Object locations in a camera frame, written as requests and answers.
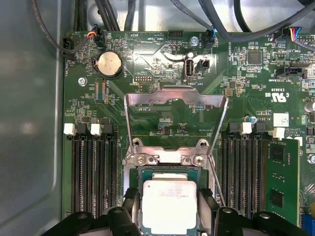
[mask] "capacitor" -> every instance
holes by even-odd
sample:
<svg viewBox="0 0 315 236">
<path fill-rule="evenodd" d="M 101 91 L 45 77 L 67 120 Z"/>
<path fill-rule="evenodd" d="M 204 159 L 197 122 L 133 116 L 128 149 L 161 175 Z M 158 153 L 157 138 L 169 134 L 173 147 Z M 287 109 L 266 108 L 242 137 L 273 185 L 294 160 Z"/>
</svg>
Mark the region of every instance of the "capacitor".
<svg viewBox="0 0 315 236">
<path fill-rule="evenodd" d="M 315 102 L 306 103 L 304 109 L 306 112 L 315 112 Z"/>
<path fill-rule="evenodd" d="M 257 123 L 257 118 L 256 117 L 250 117 L 250 116 L 246 116 L 244 118 L 245 122 L 250 122 L 252 124 L 256 124 Z"/>
</svg>

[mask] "blue connector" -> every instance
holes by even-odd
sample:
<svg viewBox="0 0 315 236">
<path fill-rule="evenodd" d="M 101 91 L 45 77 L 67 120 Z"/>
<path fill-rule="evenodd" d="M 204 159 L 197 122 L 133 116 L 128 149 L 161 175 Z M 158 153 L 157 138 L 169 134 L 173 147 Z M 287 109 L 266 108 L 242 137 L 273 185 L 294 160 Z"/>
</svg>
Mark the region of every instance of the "blue connector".
<svg viewBox="0 0 315 236">
<path fill-rule="evenodd" d="M 310 214 L 302 214 L 302 230 L 315 236 L 315 220 Z"/>
</svg>

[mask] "black dimm slot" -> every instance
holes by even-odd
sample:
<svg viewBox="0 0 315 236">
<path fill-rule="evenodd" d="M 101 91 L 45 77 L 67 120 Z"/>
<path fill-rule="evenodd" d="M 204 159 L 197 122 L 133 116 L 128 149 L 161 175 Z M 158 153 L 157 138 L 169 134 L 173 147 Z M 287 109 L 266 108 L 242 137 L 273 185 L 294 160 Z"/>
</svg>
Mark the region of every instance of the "black dimm slot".
<svg viewBox="0 0 315 236">
<path fill-rule="evenodd" d="M 86 168 L 87 168 L 87 211 L 92 212 L 93 210 L 93 143 L 92 140 L 87 141 L 87 160 L 86 160 Z"/>
<path fill-rule="evenodd" d="M 252 212 L 258 208 L 258 145 L 259 136 L 255 136 L 252 144 Z"/>
<path fill-rule="evenodd" d="M 80 211 L 87 211 L 87 155 L 88 155 L 88 142 L 81 141 L 81 155 L 80 155 Z"/>
<path fill-rule="evenodd" d="M 81 141 L 76 141 L 76 163 L 75 163 L 75 212 L 80 211 L 81 201 Z"/>
<path fill-rule="evenodd" d="M 246 140 L 246 217 L 252 218 L 252 139 Z"/>
<path fill-rule="evenodd" d="M 92 214 L 94 218 L 97 218 L 99 216 L 98 211 L 98 201 L 99 201 L 99 195 L 98 195 L 98 156 L 99 156 L 99 142 L 93 141 L 93 162 L 92 162 L 92 201 L 93 201 L 93 207 L 92 207 Z"/>
<path fill-rule="evenodd" d="M 237 210 L 240 209 L 240 141 L 235 140 L 234 145 L 234 203 Z"/>
<path fill-rule="evenodd" d="M 108 194 L 107 194 L 107 155 L 106 155 L 106 150 L 108 149 L 107 147 L 107 142 L 106 141 L 101 141 L 100 143 L 100 173 L 99 173 L 99 178 L 101 180 L 100 182 L 100 213 L 102 214 L 106 208 L 108 208 Z"/>
<path fill-rule="evenodd" d="M 227 166 L 227 149 L 228 149 L 228 140 L 224 139 L 222 142 L 222 155 L 221 155 L 221 188 L 223 197 L 226 201 L 227 198 L 227 174 L 226 174 L 226 166 Z"/>
<path fill-rule="evenodd" d="M 240 148 L 240 213 L 245 215 L 246 208 L 246 141 L 241 140 Z"/>
<path fill-rule="evenodd" d="M 116 151 L 116 142 L 108 142 L 108 151 L 106 152 L 109 162 L 109 207 L 116 205 L 117 199 L 117 151 Z"/>
<path fill-rule="evenodd" d="M 77 184 L 77 156 L 78 156 L 78 141 L 72 140 L 71 146 L 71 213 L 76 212 L 76 184 Z"/>
<path fill-rule="evenodd" d="M 263 139 L 258 140 L 258 207 L 257 211 L 264 210 L 264 156 L 266 154 L 266 143 Z"/>
<path fill-rule="evenodd" d="M 233 138 L 228 141 L 228 166 L 227 166 L 227 203 L 229 207 L 234 207 L 234 140 Z"/>
</svg>

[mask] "cable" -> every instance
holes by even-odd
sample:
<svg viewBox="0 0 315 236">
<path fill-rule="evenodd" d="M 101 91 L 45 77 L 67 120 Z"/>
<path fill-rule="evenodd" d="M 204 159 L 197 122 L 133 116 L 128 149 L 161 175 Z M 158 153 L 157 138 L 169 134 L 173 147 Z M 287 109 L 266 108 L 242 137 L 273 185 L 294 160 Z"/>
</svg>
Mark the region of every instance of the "cable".
<svg viewBox="0 0 315 236">
<path fill-rule="evenodd" d="M 74 14 L 73 14 L 73 30 L 74 31 L 79 31 L 79 11 L 80 11 L 80 6 L 79 6 L 79 0 L 74 0 Z"/>
<path fill-rule="evenodd" d="M 234 0 L 234 14 L 238 25 L 243 32 L 251 32 L 251 29 L 246 24 L 241 8 L 241 0 Z"/>
<path fill-rule="evenodd" d="M 307 7 L 304 7 L 302 10 L 296 12 L 294 15 L 290 16 L 289 18 L 277 23 L 274 26 L 268 27 L 266 29 L 254 32 L 254 33 L 248 33 L 244 35 L 238 35 L 234 33 L 228 33 L 222 24 L 216 9 L 214 8 L 211 0 L 198 0 L 201 8 L 207 15 L 210 22 L 213 24 L 213 26 L 216 28 L 216 30 L 221 34 L 221 36 L 232 43 L 240 43 L 240 42 L 246 42 L 246 41 L 253 41 L 257 38 L 263 37 L 268 34 L 272 34 L 276 31 L 279 31 L 281 28 L 287 27 L 294 22 L 300 20 L 302 17 L 304 17 L 306 14 L 311 12 L 313 8 L 315 8 L 315 1 L 310 3 Z"/>
<path fill-rule="evenodd" d="M 204 20 L 196 16 L 192 11 L 190 11 L 185 5 L 183 5 L 179 0 L 171 0 L 171 2 L 176 6 L 181 12 L 185 13 L 189 17 L 191 17 L 193 20 L 201 24 L 204 28 L 208 30 L 212 30 L 212 26 L 210 26 L 208 23 L 206 23 Z"/>
<path fill-rule="evenodd" d="M 132 30 L 132 24 L 133 24 L 133 18 L 134 18 L 135 11 L 136 11 L 136 0 L 129 0 L 128 1 L 128 13 L 126 16 L 124 31 L 131 31 Z"/>
<path fill-rule="evenodd" d="M 50 33 L 48 32 L 44 22 L 43 22 L 43 19 L 41 18 L 40 16 L 40 12 L 39 12 L 39 9 L 38 9 L 38 5 L 37 5 L 37 0 L 31 0 L 32 2 L 32 9 L 33 9 L 33 13 L 34 13 L 34 16 L 40 26 L 40 29 L 41 31 L 45 34 L 46 38 L 48 39 L 48 41 L 54 45 L 56 48 L 58 48 L 60 51 L 62 51 L 63 53 L 65 54 L 75 54 L 77 53 L 78 51 L 80 51 L 84 45 L 88 42 L 88 38 L 84 38 L 74 49 L 72 50 L 69 50 L 69 49 L 66 49 L 64 47 L 62 47 L 61 45 L 59 45 L 53 38 L 52 36 L 50 35 Z"/>
<path fill-rule="evenodd" d="M 113 28 L 112 28 L 112 26 L 110 24 L 110 20 L 109 20 L 109 17 L 107 15 L 107 12 L 105 10 L 105 7 L 103 5 L 102 0 L 95 0 L 95 3 L 97 5 L 97 7 L 98 7 L 98 11 L 99 11 L 99 14 L 100 14 L 100 16 L 101 16 L 101 18 L 103 20 L 105 29 L 107 31 L 113 31 Z"/>
<path fill-rule="evenodd" d="M 295 40 L 297 40 L 297 37 L 299 36 L 299 32 L 301 31 L 301 27 L 297 29 L 296 33 L 295 33 Z"/>
<path fill-rule="evenodd" d="M 294 38 L 293 38 L 293 29 L 290 28 L 290 34 L 291 34 L 291 41 L 294 42 Z"/>
<path fill-rule="evenodd" d="M 113 10 L 112 5 L 110 4 L 109 0 L 102 0 L 102 2 L 103 2 L 103 5 L 106 9 L 107 15 L 109 17 L 109 20 L 112 24 L 114 31 L 120 31 L 114 10 Z"/>
<path fill-rule="evenodd" d="M 309 49 L 309 50 L 311 50 L 311 51 L 315 51 L 315 47 L 314 47 L 314 46 L 311 46 L 311 45 L 302 43 L 302 42 L 299 41 L 299 40 L 295 40 L 294 43 L 295 43 L 296 45 L 300 46 L 300 47 Z"/>
<path fill-rule="evenodd" d="M 296 45 L 298 45 L 300 47 L 309 49 L 311 51 L 315 51 L 315 47 L 314 46 L 308 45 L 308 44 L 303 43 L 303 42 L 298 40 L 299 32 L 301 31 L 301 29 L 302 29 L 301 27 L 299 27 L 299 28 L 290 28 L 291 41 L 294 44 L 296 44 Z"/>
<path fill-rule="evenodd" d="M 86 0 L 79 0 L 79 22 L 81 31 L 87 31 L 87 5 Z"/>
</svg>

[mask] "motherboard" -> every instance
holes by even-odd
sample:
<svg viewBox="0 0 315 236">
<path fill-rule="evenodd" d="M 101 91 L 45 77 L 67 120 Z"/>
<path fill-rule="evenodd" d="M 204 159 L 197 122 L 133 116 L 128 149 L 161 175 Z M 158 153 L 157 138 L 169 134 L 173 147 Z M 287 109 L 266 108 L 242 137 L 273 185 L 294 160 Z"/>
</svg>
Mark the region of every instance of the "motherboard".
<svg viewBox="0 0 315 236">
<path fill-rule="evenodd" d="M 64 43 L 77 45 L 86 34 L 71 32 Z M 299 40 L 314 43 L 315 36 L 301 34 Z M 139 158 L 125 186 L 127 120 L 136 146 L 177 150 L 207 145 L 213 137 L 219 113 L 211 105 L 169 99 L 130 106 L 126 114 L 126 94 L 174 86 L 228 101 L 212 150 L 227 206 L 249 218 L 271 211 L 295 225 L 310 211 L 315 201 L 313 52 L 273 35 L 229 43 L 208 31 L 104 31 L 67 58 L 64 71 L 63 217 L 77 211 L 97 217 L 121 206 L 126 189 L 143 194 L 153 173 L 185 174 L 197 188 L 213 188 L 220 202 L 211 169 L 198 162 L 145 168 Z M 150 234 L 143 225 L 142 232 Z"/>
</svg>

